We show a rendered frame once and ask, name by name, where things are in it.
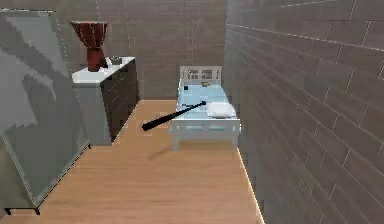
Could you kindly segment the white pillow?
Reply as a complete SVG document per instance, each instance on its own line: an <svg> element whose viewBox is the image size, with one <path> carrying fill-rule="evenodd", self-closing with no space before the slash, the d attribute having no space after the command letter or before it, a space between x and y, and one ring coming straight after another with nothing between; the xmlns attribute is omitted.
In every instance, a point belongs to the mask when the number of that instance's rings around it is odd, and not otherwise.
<svg viewBox="0 0 384 224"><path fill-rule="evenodd" d="M234 118L236 111L230 103L210 102L206 105L206 114L213 118Z"/></svg>

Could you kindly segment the white bed with blue sheet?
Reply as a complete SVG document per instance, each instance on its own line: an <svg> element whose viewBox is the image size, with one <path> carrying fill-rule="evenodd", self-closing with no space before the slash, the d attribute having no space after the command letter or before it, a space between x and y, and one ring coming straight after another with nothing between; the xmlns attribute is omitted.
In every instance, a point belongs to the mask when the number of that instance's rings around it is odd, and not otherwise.
<svg viewBox="0 0 384 224"><path fill-rule="evenodd" d="M230 103L221 86L221 77L221 66L180 66L176 111L181 111L202 101L206 101L207 104L210 102ZM209 82L211 86L202 87L201 82ZM180 140L231 140L232 150L237 150L238 137L241 132L241 123L237 114L234 118L209 117L206 114L206 105L171 120L170 132L173 135L174 151L178 150Z"/></svg>

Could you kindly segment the dark chest of drawers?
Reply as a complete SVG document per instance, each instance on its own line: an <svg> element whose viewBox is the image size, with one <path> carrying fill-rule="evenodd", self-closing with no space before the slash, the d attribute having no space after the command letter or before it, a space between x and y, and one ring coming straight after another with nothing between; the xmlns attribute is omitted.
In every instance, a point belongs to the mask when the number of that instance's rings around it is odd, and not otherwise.
<svg viewBox="0 0 384 224"><path fill-rule="evenodd" d="M107 68L72 74L85 132L91 145L112 145L140 101L135 57L122 57Z"/></svg>

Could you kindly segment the black baseball bat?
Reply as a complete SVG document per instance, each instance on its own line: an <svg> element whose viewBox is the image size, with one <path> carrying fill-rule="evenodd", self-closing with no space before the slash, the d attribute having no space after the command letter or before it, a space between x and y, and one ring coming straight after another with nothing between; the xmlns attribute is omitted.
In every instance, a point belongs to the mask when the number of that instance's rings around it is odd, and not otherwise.
<svg viewBox="0 0 384 224"><path fill-rule="evenodd" d="M152 120L152 121L149 121L147 123L144 123L142 125L142 130L143 131L148 131L150 129L153 129L153 128L155 128L155 127L157 127L157 126L159 126L159 125L161 125L163 123L169 122L172 119L174 119L174 118L176 118L176 117L178 117L178 116L180 116L180 115L182 115L182 114L184 114L186 112L189 112L189 111L191 111L191 110L193 110L195 108L198 108L200 106L205 106L206 104L207 104L206 101L202 101L199 104L195 104L195 105L189 106L186 109L183 109L181 111L176 111L174 113L171 113L171 114L168 114L166 116L162 116L162 117L159 117L159 118L157 118L155 120Z"/></svg>

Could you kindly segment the grey standing mirror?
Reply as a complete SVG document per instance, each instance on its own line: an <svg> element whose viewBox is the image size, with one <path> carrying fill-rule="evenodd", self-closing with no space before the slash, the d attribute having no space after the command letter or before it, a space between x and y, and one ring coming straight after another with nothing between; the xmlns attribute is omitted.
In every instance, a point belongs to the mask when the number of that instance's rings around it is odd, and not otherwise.
<svg viewBox="0 0 384 224"><path fill-rule="evenodd" d="M35 212L89 145L52 10L0 9L0 218Z"/></svg>

